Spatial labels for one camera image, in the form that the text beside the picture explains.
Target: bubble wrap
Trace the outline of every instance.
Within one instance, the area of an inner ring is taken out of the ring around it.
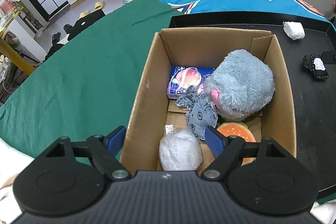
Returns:
[[[198,138],[187,128],[166,126],[160,141],[159,156],[164,171],[196,170],[203,157]]]

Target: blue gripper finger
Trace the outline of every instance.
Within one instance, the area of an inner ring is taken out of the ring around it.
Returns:
[[[205,142],[215,157],[218,157],[228,145],[227,137],[222,135],[212,126],[205,128]]]
[[[124,145],[126,127],[119,126],[110,134],[104,137],[103,144],[106,149],[115,157]]]

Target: cardboard flap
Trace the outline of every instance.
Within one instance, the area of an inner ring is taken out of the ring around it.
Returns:
[[[271,102],[262,112],[263,137],[272,137],[296,157],[294,100],[285,59],[276,35],[273,35],[264,63],[273,72],[276,88]]]
[[[253,38],[269,35],[264,30],[213,27],[163,29],[160,33],[172,66],[203,68],[216,68],[229,52],[250,51]]]
[[[272,35],[268,35],[265,37],[253,38],[250,53],[255,57],[258,57],[261,61],[264,61],[272,37]]]
[[[167,54],[156,33],[135,96],[120,157],[120,162],[132,175],[136,170],[157,168],[169,103],[166,92],[170,70]]]

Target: cardboard box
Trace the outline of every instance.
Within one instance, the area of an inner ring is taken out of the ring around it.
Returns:
[[[293,95],[285,60],[275,35],[264,30],[231,28],[164,29],[154,35],[129,120],[120,162],[136,170],[160,170],[159,144],[166,124],[186,127],[185,113],[168,111],[167,86],[172,66],[217,67],[227,54],[245,49],[263,60],[274,74],[275,93],[261,117],[248,117],[249,129],[260,141],[272,137],[296,156]],[[214,156],[202,142],[205,169]]]

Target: gray plush toy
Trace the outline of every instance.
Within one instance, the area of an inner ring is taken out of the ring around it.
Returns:
[[[189,109],[186,114],[187,125],[196,137],[204,141],[205,128],[217,125],[216,107],[207,95],[198,95],[193,85],[189,86],[185,92],[186,96],[179,97],[176,105]]]
[[[235,50],[205,80],[203,90],[224,120],[238,122],[268,104],[275,87],[268,65],[246,50]]]

